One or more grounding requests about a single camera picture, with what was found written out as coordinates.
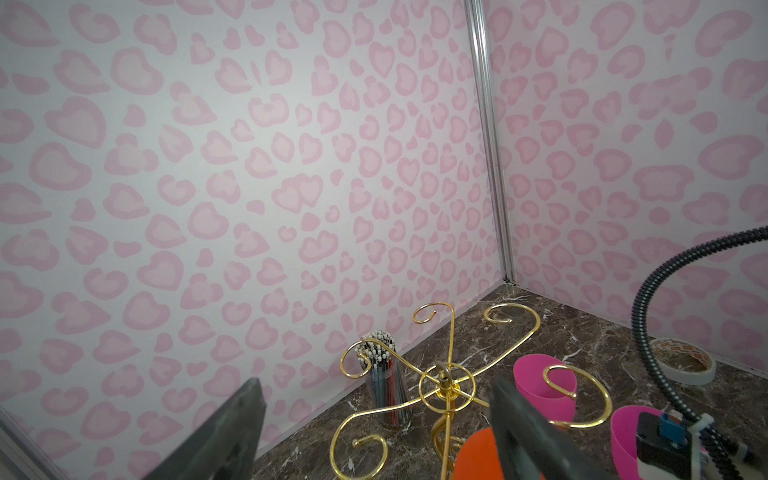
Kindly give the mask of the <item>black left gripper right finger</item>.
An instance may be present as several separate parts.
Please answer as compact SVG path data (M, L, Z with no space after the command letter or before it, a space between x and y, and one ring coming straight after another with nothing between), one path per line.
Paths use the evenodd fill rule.
M498 378L492 382L490 422L506 480L599 480L611 477L506 379Z

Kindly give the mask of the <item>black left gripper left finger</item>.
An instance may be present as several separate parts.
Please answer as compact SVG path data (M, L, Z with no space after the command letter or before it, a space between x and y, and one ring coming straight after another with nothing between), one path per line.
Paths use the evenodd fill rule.
M146 477L250 479L266 410L261 382L252 377Z

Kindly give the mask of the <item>pink wine glass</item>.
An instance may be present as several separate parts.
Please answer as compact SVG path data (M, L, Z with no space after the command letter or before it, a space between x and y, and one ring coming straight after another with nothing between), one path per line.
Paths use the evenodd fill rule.
M616 410L610 420L613 462L621 480L664 479L665 473L649 464L638 464L636 435L641 413L658 420L662 412L655 408L629 405Z
M563 362L544 354L530 354L519 358L513 367L515 385L519 393L546 419L570 422L576 413L576 401L549 386L544 379L546 367Z

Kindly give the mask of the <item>pink wine glass back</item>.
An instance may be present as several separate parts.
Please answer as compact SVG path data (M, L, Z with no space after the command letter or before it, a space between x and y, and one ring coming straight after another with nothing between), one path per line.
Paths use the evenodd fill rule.
M658 420L662 412L655 408L629 405L616 410L610 420L613 462L621 480L664 479L665 473L649 464L638 464L636 435L641 413Z

